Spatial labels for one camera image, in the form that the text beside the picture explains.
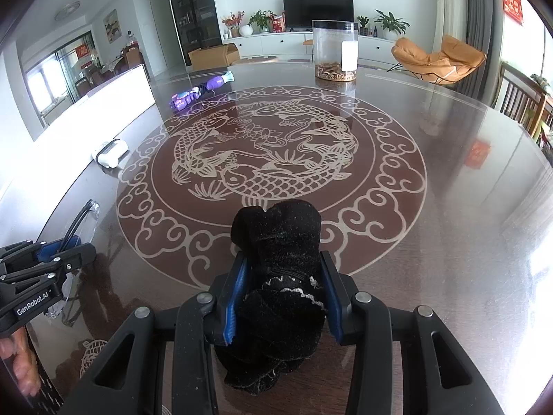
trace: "flower vase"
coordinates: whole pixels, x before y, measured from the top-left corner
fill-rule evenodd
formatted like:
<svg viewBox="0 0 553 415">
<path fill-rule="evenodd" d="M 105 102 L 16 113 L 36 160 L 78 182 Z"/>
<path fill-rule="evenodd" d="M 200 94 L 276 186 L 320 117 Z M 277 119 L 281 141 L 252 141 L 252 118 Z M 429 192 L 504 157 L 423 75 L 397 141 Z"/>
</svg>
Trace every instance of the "flower vase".
<svg viewBox="0 0 553 415">
<path fill-rule="evenodd" d="M 240 35 L 247 37 L 253 34 L 253 28 L 250 25 L 244 25 L 240 28 Z"/>
<path fill-rule="evenodd" d="M 383 30 L 382 34 L 386 40 L 396 41 L 399 38 L 399 34 L 396 31 L 390 31 L 387 28 Z"/>
</svg>

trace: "red poster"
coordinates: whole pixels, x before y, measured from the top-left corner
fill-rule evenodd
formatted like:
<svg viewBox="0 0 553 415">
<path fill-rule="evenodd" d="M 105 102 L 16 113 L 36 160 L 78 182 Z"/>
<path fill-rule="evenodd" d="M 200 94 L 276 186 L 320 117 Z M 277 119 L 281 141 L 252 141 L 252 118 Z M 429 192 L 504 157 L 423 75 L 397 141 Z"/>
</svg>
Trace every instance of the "red poster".
<svg viewBox="0 0 553 415">
<path fill-rule="evenodd" d="M 475 140 L 472 144 L 471 151 L 469 151 L 465 165 L 471 169 L 480 170 L 482 164 L 486 161 L 491 145 L 481 140 Z"/>
<path fill-rule="evenodd" d="M 89 54 L 88 47 L 86 44 L 79 45 L 75 51 L 77 52 L 77 57 L 80 59 L 81 57 L 85 57 Z"/>
<path fill-rule="evenodd" d="M 503 10 L 513 20 L 522 24 L 522 2 L 521 0 L 503 0 Z"/>
</svg>

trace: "television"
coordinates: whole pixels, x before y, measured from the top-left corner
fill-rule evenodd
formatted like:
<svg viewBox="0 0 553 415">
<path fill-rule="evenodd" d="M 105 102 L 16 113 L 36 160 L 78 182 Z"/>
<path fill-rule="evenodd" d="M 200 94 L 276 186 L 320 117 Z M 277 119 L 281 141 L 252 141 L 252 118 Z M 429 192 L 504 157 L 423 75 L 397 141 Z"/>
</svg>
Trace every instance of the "television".
<svg viewBox="0 0 553 415">
<path fill-rule="evenodd" d="M 353 21 L 353 0 L 284 0 L 286 26 L 311 27 L 313 20 Z"/>
</svg>

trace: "dining table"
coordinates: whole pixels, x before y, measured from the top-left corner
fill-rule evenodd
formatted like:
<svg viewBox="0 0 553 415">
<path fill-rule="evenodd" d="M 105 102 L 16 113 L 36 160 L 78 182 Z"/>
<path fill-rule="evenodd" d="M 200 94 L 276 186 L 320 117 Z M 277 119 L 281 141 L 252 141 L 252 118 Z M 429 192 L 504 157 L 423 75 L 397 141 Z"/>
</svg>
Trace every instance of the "dining table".
<svg viewBox="0 0 553 415">
<path fill-rule="evenodd" d="M 240 208 L 302 199 L 340 273 L 387 306 L 432 307 L 504 413 L 527 413 L 553 375 L 553 170 L 527 132 L 404 73 L 359 68 L 340 83 L 305 62 L 228 69 L 234 82 L 181 112 L 173 94 L 225 70 L 152 79 L 156 103 L 118 135 L 120 166 L 91 162 L 44 226 L 38 241 L 62 238 L 88 199 L 100 207 L 95 262 L 75 273 L 60 316 L 28 325 L 59 394 L 136 308 L 179 306 L 230 269 Z M 400 414 L 399 344 L 393 353 Z M 344 413 L 354 357 L 325 326 L 297 371 L 252 396 L 223 382 L 214 355 L 219 412 Z M 179 384 L 171 360 L 169 347 L 164 413 Z"/>
</svg>

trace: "tv stand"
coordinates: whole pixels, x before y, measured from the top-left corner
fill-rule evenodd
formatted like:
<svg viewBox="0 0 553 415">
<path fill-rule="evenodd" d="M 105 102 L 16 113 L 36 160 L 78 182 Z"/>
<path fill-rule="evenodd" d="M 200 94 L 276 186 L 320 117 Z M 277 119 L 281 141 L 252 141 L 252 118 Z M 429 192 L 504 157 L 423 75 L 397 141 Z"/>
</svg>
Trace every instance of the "tv stand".
<svg viewBox="0 0 553 415">
<path fill-rule="evenodd" d="M 240 58 L 255 56 L 276 56 L 280 61 L 303 59 L 311 61 L 313 46 L 305 42 L 313 39 L 308 31 L 286 31 L 285 33 L 262 33 L 247 37 L 223 40 L 223 44 L 235 44 Z M 392 56 L 394 43 L 377 37 L 359 36 L 359 63 L 389 69 L 397 61 Z"/>
</svg>

